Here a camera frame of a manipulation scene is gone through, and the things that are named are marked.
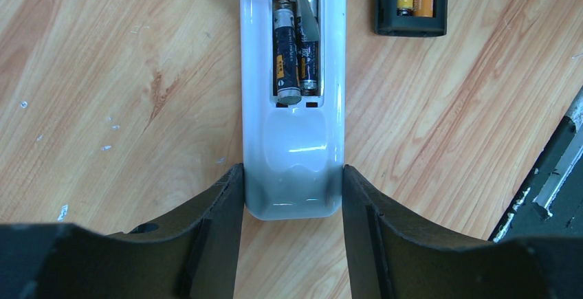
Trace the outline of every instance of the wooden table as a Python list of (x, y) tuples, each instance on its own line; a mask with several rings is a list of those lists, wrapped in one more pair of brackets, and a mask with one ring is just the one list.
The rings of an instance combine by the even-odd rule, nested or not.
[[(373, 0), (348, 0), (346, 162), (487, 238), (583, 85), (582, 4), (450, 0), (448, 35), (420, 39), (374, 35)], [(0, 14), (1, 222), (127, 232), (242, 160), (239, 0)], [(245, 213), (236, 298), (348, 298), (346, 268), (341, 213)]]

